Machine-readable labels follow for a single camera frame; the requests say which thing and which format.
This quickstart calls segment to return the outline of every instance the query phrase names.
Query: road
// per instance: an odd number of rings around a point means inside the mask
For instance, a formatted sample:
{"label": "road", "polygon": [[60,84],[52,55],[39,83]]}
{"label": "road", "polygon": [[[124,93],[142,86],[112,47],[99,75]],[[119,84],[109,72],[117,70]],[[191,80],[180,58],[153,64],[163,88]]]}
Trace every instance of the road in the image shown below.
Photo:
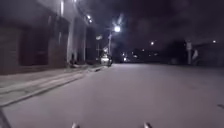
{"label": "road", "polygon": [[13,128],[224,128],[224,71],[118,64],[4,109]]}

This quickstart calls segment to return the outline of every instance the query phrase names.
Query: night sky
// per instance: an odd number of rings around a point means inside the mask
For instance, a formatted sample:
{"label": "night sky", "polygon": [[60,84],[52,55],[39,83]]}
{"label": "night sky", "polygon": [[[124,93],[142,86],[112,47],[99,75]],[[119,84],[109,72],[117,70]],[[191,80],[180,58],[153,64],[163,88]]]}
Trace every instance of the night sky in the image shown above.
{"label": "night sky", "polygon": [[157,40],[161,48],[173,39],[199,44],[222,40],[223,0],[86,0],[89,12],[101,28],[124,15],[124,31],[117,37],[133,47],[148,47]]}

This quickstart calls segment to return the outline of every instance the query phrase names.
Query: building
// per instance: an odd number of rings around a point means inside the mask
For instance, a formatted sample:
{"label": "building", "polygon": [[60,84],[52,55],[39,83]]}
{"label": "building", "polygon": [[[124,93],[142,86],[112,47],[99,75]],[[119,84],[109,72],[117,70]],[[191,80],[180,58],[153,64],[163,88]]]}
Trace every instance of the building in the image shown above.
{"label": "building", "polygon": [[64,68],[85,61],[88,22],[74,0],[0,3],[0,74]]}

